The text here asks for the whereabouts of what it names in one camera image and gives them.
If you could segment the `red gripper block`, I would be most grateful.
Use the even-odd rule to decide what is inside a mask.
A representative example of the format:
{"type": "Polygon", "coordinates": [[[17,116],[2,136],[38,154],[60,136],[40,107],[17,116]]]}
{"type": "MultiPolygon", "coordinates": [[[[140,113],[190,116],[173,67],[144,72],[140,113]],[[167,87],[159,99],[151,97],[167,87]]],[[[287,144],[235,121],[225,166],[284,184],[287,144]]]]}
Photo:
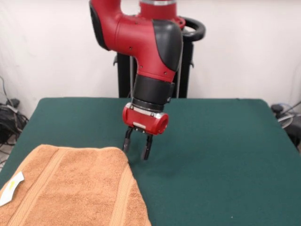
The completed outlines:
{"type": "Polygon", "coordinates": [[[123,122],[128,125],[123,143],[123,152],[128,152],[130,146],[130,137],[133,127],[142,129],[147,134],[146,146],[142,153],[141,159],[146,161],[149,158],[153,135],[162,134],[167,128],[169,116],[167,113],[154,113],[143,110],[127,103],[122,113],[123,122]]]}

